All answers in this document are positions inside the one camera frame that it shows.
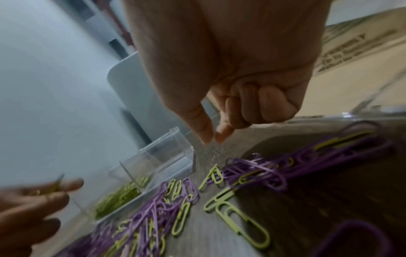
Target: finger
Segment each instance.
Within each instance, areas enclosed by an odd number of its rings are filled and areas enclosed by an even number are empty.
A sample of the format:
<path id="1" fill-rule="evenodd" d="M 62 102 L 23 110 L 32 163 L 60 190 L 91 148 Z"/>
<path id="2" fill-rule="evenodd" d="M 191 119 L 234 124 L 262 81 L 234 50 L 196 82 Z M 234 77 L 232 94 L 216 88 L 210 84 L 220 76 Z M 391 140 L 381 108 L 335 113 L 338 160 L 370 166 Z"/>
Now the finger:
<path id="1" fill-rule="evenodd" d="M 247 122 L 241 113 L 241 100 L 239 97 L 229 97 L 225 103 L 228 123 L 234 129 L 243 129 L 251 124 Z"/>
<path id="2" fill-rule="evenodd" d="M 1 251 L 0 257 L 29 257 L 33 250 L 31 247 L 25 249 L 16 249 L 11 251 Z"/>
<path id="3" fill-rule="evenodd" d="M 214 136 L 213 125 L 201 104 L 190 111 L 175 111 L 175 113 L 198 136 L 203 144 L 208 144 L 212 141 Z"/>
<path id="4" fill-rule="evenodd" d="M 59 228 L 60 221 L 57 218 L 52 218 L 30 227 L 9 232 L 0 240 L 0 251 L 19 249 L 41 243 L 55 235 Z"/>
<path id="5" fill-rule="evenodd" d="M 227 115 L 224 112 L 220 112 L 220 115 L 221 120 L 215 135 L 216 142 L 219 144 L 223 143 L 234 132 L 234 129 L 228 123 Z"/>
<path id="6" fill-rule="evenodd" d="M 264 119 L 261 116 L 258 101 L 258 86 L 247 84 L 240 89 L 241 113 L 243 118 L 251 124 L 262 124 Z"/>
<path id="7" fill-rule="evenodd" d="M 54 181 L 49 183 L 44 183 L 40 185 L 25 186 L 22 188 L 22 193 L 24 195 L 30 194 L 32 192 L 40 191 L 41 193 L 51 193 L 57 189 L 58 191 L 70 192 L 78 190 L 83 186 L 83 179 L 74 180 L 62 180 Z"/>
<path id="8" fill-rule="evenodd" d="M 38 196 L 29 204 L 23 204 L 0 213 L 0 234 L 12 231 L 13 228 L 32 224 L 48 215 L 63 209 L 69 203 L 69 195 L 56 192 Z"/>
<path id="9" fill-rule="evenodd" d="M 258 90 L 262 118 L 269 123 L 291 119 L 299 111 L 276 86 L 263 86 Z"/>

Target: white wall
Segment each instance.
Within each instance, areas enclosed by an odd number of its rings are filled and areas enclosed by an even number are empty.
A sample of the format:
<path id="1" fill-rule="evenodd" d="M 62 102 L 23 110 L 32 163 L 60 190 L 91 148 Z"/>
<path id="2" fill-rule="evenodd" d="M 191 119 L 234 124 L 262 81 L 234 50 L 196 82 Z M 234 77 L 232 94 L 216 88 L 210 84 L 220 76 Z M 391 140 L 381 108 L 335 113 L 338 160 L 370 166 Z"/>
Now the white wall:
<path id="1" fill-rule="evenodd" d="M 0 0 L 0 185 L 89 177 L 136 153 L 106 79 L 116 63 L 52 0 Z"/>

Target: clear plastic box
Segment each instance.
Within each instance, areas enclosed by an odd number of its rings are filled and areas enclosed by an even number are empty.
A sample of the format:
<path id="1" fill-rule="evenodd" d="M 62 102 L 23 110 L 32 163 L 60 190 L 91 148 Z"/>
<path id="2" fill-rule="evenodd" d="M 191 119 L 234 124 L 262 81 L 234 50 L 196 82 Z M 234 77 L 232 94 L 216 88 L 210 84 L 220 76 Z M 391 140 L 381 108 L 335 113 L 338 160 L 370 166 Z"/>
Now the clear plastic box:
<path id="1" fill-rule="evenodd" d="M 130 215 L 143 202 L 153 196 L 161 183 L 180 179 L 193 172 L 194 150 L 179 129 L 168 133 L 139 150 L 116 168 L 98 174 L 74 197 L 82 212 L 96 223 Z M 133 182 L 140 195 L 109 215 L 96 218 L 97 204 L 110 193 Z"/>

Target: tabletop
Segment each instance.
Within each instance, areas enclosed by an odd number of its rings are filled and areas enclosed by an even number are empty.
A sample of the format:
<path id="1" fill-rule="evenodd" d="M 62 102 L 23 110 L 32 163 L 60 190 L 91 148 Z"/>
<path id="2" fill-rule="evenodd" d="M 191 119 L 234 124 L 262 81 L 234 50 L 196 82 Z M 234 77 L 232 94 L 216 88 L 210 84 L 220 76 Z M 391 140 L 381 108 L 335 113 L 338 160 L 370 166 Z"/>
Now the tabletop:
<path id="1" fill-rule="evenodd" d="M 404 131 L 406 122 L 389 124 Z M 276 124 L 236 131 L 224 144 L 203 146 L 192 134 L 195 171 L 189 176 L 198 187 L 216 163 L 228 157 L 259 152 L 263 156 L 291 152 L 321 135 L 342 128 L 342 122 Z M 266 250 L 257 250 L 238 236 L 216 212 L 204 204 L 222 189 L 211 185 L 190 210 L 183 233 L 167 239 L 166 256 L 309 256 L 326 235 L 346 219 L 362 219 L 381 228 L 394 242 L 398 256 L 406 256 L 406 162 L 402 154 L 368 160 L 356 166 L 320 171 L 289 181 L 287 192 L 261 186 L 243 188 L 229 200 L 263 226 L 272 238 Z M 255 227 L 232 217 L 250 236 L 263 240 Z M 373 256 L 375 239 L 363 232 L 337 246 L 336 256 Z"/>

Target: human hand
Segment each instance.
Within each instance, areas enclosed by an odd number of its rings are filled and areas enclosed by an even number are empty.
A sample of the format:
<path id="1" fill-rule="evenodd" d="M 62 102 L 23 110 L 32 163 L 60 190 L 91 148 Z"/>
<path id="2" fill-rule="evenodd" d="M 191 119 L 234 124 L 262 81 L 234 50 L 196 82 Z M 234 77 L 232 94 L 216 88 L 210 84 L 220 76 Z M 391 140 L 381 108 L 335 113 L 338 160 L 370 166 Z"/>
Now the human hand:
<path id="1" fill-rule="evenodd" d="M 301 108 L 330 0 L 124 0 L 141 61 L 163 104 L 201 139 L 201 101 L 221 111 L 216 140 Z"/>
<path id="2" fill-rule="evenodd" d="M 56 186 L 52 182 L 0 189 L 0 257 L 30 256 L 32 245 L 58 231 L 60 221 L 46 217 L 63 209 L 69 202 L 66 192 L 81 188 L 83 180 L 61 181 Z"/>

